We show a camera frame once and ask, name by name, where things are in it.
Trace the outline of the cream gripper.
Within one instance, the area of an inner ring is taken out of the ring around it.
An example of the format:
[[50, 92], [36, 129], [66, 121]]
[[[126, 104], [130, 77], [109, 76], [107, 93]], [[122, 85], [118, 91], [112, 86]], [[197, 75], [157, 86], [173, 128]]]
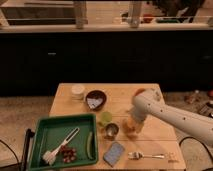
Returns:
[[136, 128], [136, 133], [140, 133], [144, 126], [144, 121], [146, 119], [145, 115], [138, 115], [137, 113], [131, 113], [129, 119], [133, 121]]

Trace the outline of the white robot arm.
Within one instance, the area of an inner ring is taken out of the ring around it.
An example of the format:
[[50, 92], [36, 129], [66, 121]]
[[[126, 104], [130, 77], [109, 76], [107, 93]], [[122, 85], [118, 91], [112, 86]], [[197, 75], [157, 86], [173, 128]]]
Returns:
[[138, 91], [131, 103], [135, 122], [143, 122], [150, 114], [213, 147], [213, 119], [163, 103], [161, 93], [153, 88]]

